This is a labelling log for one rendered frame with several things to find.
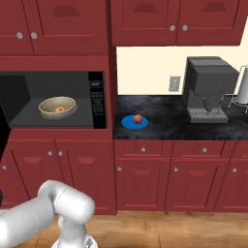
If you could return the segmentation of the small blue plate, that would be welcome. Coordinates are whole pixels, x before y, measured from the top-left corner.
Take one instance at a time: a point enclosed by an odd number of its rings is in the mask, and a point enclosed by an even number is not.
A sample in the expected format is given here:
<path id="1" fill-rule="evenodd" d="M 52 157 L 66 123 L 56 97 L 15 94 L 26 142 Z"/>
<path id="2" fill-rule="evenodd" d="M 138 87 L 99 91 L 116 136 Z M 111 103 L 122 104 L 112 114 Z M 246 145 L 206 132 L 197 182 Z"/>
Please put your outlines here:
<path id="1" fill-rule="evenodd" d="M 148 125 L 148 120 L 144 117 L 141 123 L 134 121 L 134 115 L 127 115 L 121 120 L 121 124 L 124 128 L 129 130 L 141 130 Z"/>

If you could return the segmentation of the black microwave oven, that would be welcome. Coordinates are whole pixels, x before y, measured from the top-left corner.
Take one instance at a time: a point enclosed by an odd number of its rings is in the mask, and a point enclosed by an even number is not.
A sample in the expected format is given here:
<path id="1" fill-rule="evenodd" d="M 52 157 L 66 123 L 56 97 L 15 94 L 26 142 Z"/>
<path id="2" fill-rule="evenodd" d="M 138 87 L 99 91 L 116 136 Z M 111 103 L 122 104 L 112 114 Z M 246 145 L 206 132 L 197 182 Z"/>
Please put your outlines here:
<path id="1" fill-rule="evenodd" d="M 73 98 L 77 110 L 62 119 L 43 116 L 39 104 L 53 97 Z M 105 74 L 83 71 L 0 72 L 0 126 L 105 129 Z"/>

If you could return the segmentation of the red lower cupboard door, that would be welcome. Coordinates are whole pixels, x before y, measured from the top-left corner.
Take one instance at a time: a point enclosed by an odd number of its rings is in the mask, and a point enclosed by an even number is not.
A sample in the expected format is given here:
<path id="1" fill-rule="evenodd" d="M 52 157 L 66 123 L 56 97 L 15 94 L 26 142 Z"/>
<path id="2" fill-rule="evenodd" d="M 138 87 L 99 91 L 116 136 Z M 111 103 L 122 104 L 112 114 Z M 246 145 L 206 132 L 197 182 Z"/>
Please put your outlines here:
<path id="1" fill-rule="evenodd" d="M 8 166 L 6 170 L 2 169 L 4 165 Z M 11 208 L 29 200 L 10 150 L 4 152 L 0 162 L 0 190 L 3 194 L 3 208 Z"/>
<path id="2" fill-rule="evenodd" d="M 170 159 L 116 159 L 118 210 L 163 210 Z"/>
<path id="3" fill-rule="evenodd" d="M 248 212 L 248 160 L 230 161 L 214 210 Z"/>
<path id="4" fill-rule="evenodd" d="M 165 210 L 212 211 L 228 163 L 215 159 L 172 159 Z"/>
<path id="5" fill-rule="evenodd" d="M 53 139 L 11 141 L 10 148 L 30 198 L 49 179 L 73 185 L 71 169 L 63 164 Z"/>
<path id="6" fill-rule="evenodd" d="M 71 169 L 73 187 L 90 196 L 97 214 L 116 214 L 115 178 L 111 141 L 64 141 L 56 143 L 59 156 Z"/>

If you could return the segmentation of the red cupboard door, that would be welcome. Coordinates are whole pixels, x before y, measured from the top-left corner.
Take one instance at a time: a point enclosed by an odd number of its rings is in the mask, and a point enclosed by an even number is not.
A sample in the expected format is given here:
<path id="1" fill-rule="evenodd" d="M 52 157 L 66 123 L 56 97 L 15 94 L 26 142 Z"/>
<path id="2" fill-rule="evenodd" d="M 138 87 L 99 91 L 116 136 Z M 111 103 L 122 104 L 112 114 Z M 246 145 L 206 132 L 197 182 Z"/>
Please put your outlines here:
<path id="1" fill-rule="evenodd" d="M 106 0 L 22 0 L 36 55 L 105 54 Z"/>
<path id="2" fill-rule="evenodd" d="M 112 43 L 116 47 L 174 46 L 179 6 L 180 0 L 110 0 Z"/>
<path id="3" fill-rule="evenodd" d="M 214 210 L 248 212 L 248 160 L 230 161 Z"/>
<path id="4" fill-rule="evenodd" d="M 248 0 L 181 0 L 176 44 L 239 46 L 247 16 Z"/>
<path id="5" fill-rule="evenodd" d="M 18 39 L 16 33 L 22 33 Z M 32 55 L 33 48 L 21 0 L 0 0 L 0 55 Z"/>
<path id="6" fill-rule="evenodd" d="M 6 170 L 2 169 L 4 165 L 8 166 Z M 29 200 L 10 150 L 4 152 L 0 162 L 0 190 L 3 194 L 3 208 L 11 208 Z"/>
<path id="7" fill-rule="evenodd" d="M 228 163 L 215 159 L 172 159 L 165 210 L 212 211 Z"/>
<path id="8" fill-rule="evenodd" d="M 163 210 L 170 159 L 116 159 L 118 210 Z"/>
<path id="9" fill-rule="evenodd" d="M 53 139 L 11 141 L 10 148 L 30 198 L 49 179 L 73 185 L 71 169 L 63 164 Z"/>
<path id="10" fill-rule="evenodd" d="M 97 214 L 116 214 L 115 178 L 111 141 L 64 141 L 56 143 L 59 156 L 71 169 L 73 187 L 90 196 Z"/>

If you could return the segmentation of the beige bowl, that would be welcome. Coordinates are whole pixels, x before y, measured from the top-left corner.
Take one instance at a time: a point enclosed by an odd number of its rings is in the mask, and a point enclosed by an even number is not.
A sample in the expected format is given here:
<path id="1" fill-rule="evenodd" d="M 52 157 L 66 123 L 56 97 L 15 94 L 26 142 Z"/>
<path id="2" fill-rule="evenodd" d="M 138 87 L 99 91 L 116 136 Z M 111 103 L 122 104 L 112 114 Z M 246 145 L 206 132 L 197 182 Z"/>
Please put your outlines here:
<path id="1" fill-rule="evenodd" d="M 66 110 L 63 112 L 55 112 L 58 107 L 63 107 Z M 77 102 L 71 97 L 52 97 L 42 101 L 39 104 L 41 115 L 49 119 L 61 119 L 73 114 L 77 110 Z"/>

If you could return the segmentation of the red upper cupboard door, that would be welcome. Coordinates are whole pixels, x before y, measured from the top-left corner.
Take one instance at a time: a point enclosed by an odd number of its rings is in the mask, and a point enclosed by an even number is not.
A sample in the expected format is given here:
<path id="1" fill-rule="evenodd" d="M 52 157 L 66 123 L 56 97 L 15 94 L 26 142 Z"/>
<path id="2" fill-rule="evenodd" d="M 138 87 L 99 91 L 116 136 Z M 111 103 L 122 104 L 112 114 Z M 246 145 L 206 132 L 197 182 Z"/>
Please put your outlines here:
<path id="1" fill-rule="evenodd" d="M 181 0 L 176 44 L 239 46 L 247 16 L 248 0 Z"/>
<path id="2" fill-rule="evenodd" d="M 36 55 L 105 54 L 106 0 L 22 0 Z"/>
<path id="3" fill-rule="evenodd" d="M 18 39 L 16 33 L 22 33 Z M 0 0 L 0 55 L 32 55 L 33 48 L 21 0 Z"/>
<path id="4" fill-rule="evenodd" d="M 116 47 L 174 46 L 179 6 L 180 0 L 110 0 L 112 43 Z"/>

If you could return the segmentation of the red drawer front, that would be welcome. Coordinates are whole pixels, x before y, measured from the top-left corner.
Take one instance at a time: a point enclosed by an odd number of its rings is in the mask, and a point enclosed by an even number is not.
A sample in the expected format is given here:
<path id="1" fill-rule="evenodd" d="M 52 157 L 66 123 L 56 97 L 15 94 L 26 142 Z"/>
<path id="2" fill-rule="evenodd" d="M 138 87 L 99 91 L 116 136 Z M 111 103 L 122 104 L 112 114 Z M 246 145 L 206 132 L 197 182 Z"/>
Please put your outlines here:
<path id="1" fill-rule="evenodd" d="M 145 147 L 145 152 L 141 152 L 142 147 Z M 171 140 L 117 139 L 114 142 L 114 153 L 116 158 L 169 158 L 171 156 L 171 151 Z"/>
<path id="2" fill-rule="evenodd" d="M 235 142 L 232 140 L 176 140 L 173 158 L 230 158 Z"/>

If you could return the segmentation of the grey coffee machine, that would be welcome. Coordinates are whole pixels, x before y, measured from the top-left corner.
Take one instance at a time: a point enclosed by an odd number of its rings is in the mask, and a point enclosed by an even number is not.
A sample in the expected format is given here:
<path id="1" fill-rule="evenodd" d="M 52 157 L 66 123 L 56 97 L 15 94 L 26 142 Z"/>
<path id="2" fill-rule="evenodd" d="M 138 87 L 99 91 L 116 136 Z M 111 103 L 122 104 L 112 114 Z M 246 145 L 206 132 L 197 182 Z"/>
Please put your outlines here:
<path id="1" fill-rule="evenodd" d="M 187 58 L 183 102 L 191 123 L 227 123 L 222 110 L 226 94 L 234 92 L 238 71 L 217 56 Z"/>

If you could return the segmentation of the grey wall outlet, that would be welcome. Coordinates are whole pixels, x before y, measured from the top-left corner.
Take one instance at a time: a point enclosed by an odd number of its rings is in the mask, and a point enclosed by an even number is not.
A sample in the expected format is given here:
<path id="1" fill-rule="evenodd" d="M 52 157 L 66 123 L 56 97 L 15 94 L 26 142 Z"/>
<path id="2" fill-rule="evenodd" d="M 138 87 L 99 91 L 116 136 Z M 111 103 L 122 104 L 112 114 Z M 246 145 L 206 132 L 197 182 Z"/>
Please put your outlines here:
<path id="1" fill-rule="evenodd" d="M 170 77 L 169 92 L 177 92 L 179 90 L 180 77 Z"/>

